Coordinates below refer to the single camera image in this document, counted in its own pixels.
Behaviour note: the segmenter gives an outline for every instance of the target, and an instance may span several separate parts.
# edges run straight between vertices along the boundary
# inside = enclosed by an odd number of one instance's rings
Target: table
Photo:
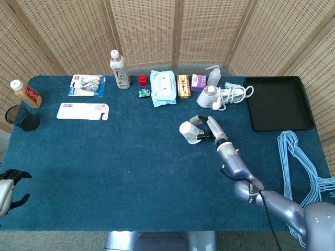
[[[15,127],[3,170],[26,170],[32,179],[18,184],[13,200],[30,193],[21,208],[1,219],[2,230],[28,231],[265,231],[264,211],[232,193],[233,182],[219,168],[211,141],[190,145],[179,125],[200,114],[213,116],[265,189],[283,192],[277,147],[280,132],[254,132],[246,101],[226,111],[203,109],[198,93],[177,105],[154,108],[138,98],[142,88],[132,77],[118,89],[107,77],[103,97],[70,97],[71,76],[36,76],[29,81],[42,97],[33,132]],[[244,77],[222,77],[243,84]],[[58,120],[62,102],[109,105],[107,121]],[[297,131],[299,146],[329,177],[316,129]],[[290,156],[293,198],[300,203],[309,190],[307,173]],[[287,227],[273,219],[277,230]]]

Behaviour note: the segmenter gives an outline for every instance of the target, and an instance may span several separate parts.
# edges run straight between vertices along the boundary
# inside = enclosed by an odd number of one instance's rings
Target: brown bottle
[[[14,90],[16,96],[26,102],[33,108],[40,108],[42,103],[42,97],[38,95],[34,89],[28,84],[22,83],[20,80],[13,80],[10,83],[11,88]]]

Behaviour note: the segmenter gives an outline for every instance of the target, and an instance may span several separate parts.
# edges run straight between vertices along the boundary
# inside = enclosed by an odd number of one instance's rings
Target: black cable
[[[228,174],[226,174],[226,172],[225,172],[225,170],[224,170],[223,167],[220,168],[220,172],[223,173],[226,177],[228,177],[228,178],[231,179],[231,180],[234,180],[234,181],[242,181],[242,180],[245,180],[245,181],[248,181],[248,182],[250,182],[250,183],[253,184],[253,182],[251,182],[251,181],[248,180],[248,179],[234,179],[234,178],[230,177]],[[270,217],[270,214],[269,214],[269,210],[268,210],[267,205],[266,205],[265,198],[264,198],[264,196],[262,195],[261,192],[262,192],[262,191],[260,190],[260,191],[259,191],[259,194],[260,194],[260,196],[261,196],[261,198],[262,198],[262,200],[263,200],[263,203],[264,203],[264,207],[265,207],[265,212],[266,212],[267,220],[269,221],[269,225],[270,225],[270,228],[271,228],[271,231],[272,231],[273,238],[274,238],[274,240],[276,241],[278,250],[279,250],[279,251],[282,251],[281,245],[280,245],[280,243],[279,243],[279,241],[278,241],[276,232],[274,231],[274,228],[273,228],[273,225],[272,225],[272,220],[271,220],[271,217]]]

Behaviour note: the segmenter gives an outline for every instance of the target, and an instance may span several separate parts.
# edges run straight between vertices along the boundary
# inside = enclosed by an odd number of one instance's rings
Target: white paper cup
[[[197,135],[204,133],[203,130],[188,121],[180,125],[179,132],[187,139],[189,144],[199,143],[201,140],[197,140]]]

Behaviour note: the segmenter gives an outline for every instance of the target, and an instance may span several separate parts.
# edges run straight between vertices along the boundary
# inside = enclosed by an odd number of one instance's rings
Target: squeeze bottle
[[[130,87],[130,76],[126,67],[126,59],[117,50],[112,50],[110,55],[109,66],[114,73],[117,86],[120,89],[128,89]]]
[[[212,70],[209,74],[208,77],[208,81],[207,81],[207,85],[214,85],[214,86],[218,86],[218,83],[220,81],[221,78],[221,71],[220,71],[220,66],[219,65],[213,65],[211,67],[206,68],[206,70],[215,68],[214,70]]]
[[[40,108],[42,97],[28,84],[22,83],[20,80],[16,79],[11,81],[10,86],[14,90],[14,94],[26,102],[29,106],[33,108]]]

